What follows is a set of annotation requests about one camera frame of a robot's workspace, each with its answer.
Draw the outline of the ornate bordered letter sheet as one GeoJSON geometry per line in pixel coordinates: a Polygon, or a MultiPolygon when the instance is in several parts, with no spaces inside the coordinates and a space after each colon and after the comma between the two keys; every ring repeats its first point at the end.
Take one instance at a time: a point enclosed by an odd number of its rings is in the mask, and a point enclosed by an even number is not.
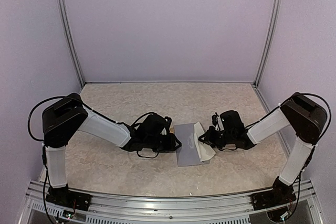
{"type": "Polygon", "coordinates": [[[198,140],[205,133],[200,122],[194,124],[194,142],[199,156],[199,160],[204,163],[210,161],[216,154],[212,147],[198,140]]]}

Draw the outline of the grey envelope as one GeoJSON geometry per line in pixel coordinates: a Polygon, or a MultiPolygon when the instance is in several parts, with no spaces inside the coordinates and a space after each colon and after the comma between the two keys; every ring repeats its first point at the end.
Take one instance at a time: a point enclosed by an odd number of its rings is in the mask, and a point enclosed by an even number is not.
{"type": "Polygon", "coordinates": [[[176,151],[178,167],[197,166],[209,164],[210,161],[201,162],[194,140],[194,124],[174,125],[174,134],[182,143],[176,151]]]}

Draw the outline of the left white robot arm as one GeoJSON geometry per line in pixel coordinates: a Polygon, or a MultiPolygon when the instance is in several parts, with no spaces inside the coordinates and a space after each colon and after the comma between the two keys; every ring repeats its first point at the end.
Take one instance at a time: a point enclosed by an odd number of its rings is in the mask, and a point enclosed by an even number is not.
{"type": "Polygon", "coordinates": [[[43,145],[43,162],[52,195],[66,206],[73,201],[73,193],[66,187],[66,147],[77,132],[84,132],[101,138],[127,151],[140,153],[152,150],[156,156],[176,152],[182,143],[170,131],[172,119],[155,112],[147,112],[132,124],[115,121],[85,104],[81,96],[71,93],[67,96],[47,98],[37,103],[29,112],[27,130],[30,137],[43,145]],[[53,101],[41,114],[43,138],[35,137],[31,130],[31,119],[41,105],[53,101]]]}

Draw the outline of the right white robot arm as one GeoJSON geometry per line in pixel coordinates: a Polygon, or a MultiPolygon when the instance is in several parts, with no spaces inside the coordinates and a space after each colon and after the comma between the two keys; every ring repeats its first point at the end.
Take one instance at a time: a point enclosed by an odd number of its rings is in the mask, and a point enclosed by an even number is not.
{"type": "Polygon", "coordinates": [[[249,150],[269,137],[290,129],[295,135],[294,145],[274,182],[276,188],[268,194],[269,201],[279,205],[288,198],[288,187],[308,166],[331,119],[332,112],[326,99],[313,93],[296,92],[250,125],[245,125],[235,110],[215,113],[212,116],[213,124],[198,140],[219,151],[226,150],[229,145],[235,149],[249,150]]]}

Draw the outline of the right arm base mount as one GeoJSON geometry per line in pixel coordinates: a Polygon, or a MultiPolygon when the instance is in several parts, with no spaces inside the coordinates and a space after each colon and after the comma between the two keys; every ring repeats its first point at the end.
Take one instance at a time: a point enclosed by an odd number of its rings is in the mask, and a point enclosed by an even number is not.
{"type": "Polygon", "coordinates": [[[254,210],[262,210],[295,201],[296,195],[292,186],[274,187],[271,190],[254,193],[251,201],[254,210]]]}

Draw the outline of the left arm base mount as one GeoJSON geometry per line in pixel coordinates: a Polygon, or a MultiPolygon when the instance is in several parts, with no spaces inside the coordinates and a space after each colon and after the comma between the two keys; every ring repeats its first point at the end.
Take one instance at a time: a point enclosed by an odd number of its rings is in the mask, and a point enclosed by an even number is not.
{"type": "Polygon", "coordinates": [[[73,210],[88,211],[92,196],[69,189],[68,185],[60,188],[50,187],[46,201],[58,206],[71,208],[73,210]]]}

